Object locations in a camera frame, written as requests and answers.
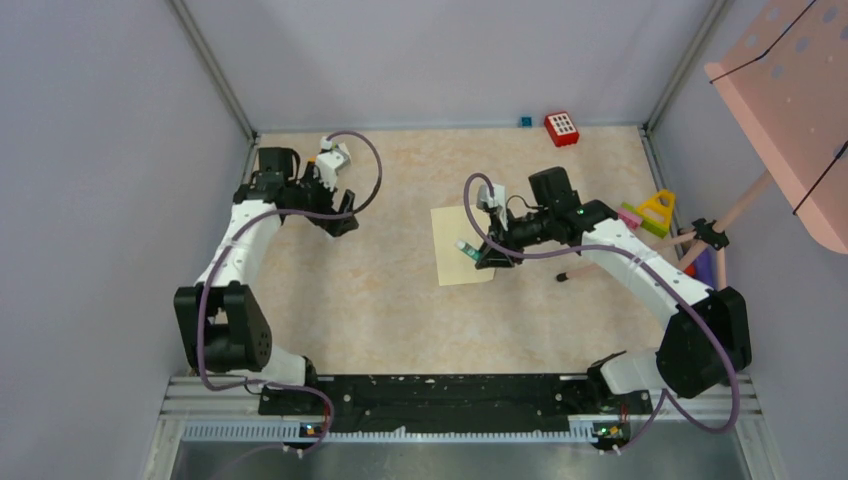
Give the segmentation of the cream yellow envelope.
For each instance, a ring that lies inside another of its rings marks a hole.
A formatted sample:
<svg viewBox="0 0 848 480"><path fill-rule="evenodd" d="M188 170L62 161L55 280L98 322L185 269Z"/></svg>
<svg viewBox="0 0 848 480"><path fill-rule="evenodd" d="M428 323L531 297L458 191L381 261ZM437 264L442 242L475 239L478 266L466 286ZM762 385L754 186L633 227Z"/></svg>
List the cream yellow envelope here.
<svg viewBox="0 0 848 480"><path fill-rule="evenodd" d="M444 287L492 281L495 270L478 270L476 260L470 256L472 250L479 249L482 240L464 207L434 208L430 215L438 284Z"/></svg>

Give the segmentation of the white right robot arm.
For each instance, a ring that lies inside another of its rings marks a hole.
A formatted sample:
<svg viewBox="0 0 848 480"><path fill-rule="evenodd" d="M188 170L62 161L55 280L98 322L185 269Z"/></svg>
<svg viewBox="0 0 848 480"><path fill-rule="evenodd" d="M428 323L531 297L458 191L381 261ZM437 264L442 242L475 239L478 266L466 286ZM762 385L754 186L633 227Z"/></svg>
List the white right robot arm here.
<svg viewBox="0 0 848 480"><path fill-rule="evenodd" d="M612 412L627 394L668 389L691 399L733 377L752 362L747 306L732 287L716 289L669 263L643 243L600 200L583 202L562 167L528 179L536 204L523 216L508 208L505 188L485 179L476 206L490 219L475 267L512 268L531 258L527 247L560 244L605 270L657 318L659 347L612 354L590 369L589 404Z"/></svg>

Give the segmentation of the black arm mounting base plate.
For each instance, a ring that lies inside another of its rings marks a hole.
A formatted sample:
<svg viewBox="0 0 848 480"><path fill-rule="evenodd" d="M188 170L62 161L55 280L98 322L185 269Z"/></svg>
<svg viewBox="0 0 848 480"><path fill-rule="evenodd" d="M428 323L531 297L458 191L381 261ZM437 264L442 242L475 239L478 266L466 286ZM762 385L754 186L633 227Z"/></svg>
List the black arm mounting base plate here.
<svg viewBox="0 0 848 480"><path fill-rule="evenodd" d="M336 375L312 392L262 389L265 416L331 416L333 433L564 432L578 415L648 414L646 391L613 395L584 374Z"/></svg>

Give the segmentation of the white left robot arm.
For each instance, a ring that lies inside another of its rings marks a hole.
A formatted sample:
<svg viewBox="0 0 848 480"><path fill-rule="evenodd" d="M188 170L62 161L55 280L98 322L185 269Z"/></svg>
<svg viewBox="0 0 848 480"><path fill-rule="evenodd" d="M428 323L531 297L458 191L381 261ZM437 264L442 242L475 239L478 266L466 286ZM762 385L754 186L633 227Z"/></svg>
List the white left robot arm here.
<svg viewBox="0 0 848 480"><path fill-rule="evenodd" d="M174 295L181 339L196 372L253 376L284 385L283 401L297 413L317 407L321 388L312 380L311 361L275 346L250 284L284 224L284 210L311 213L311 223L332 237L357 229L354 193L346 190L334 202L339 173L350 163L347 146L327 139L307 161L292 148L259 149L256 170L233 196L230 222L213 259Z"/></svg>

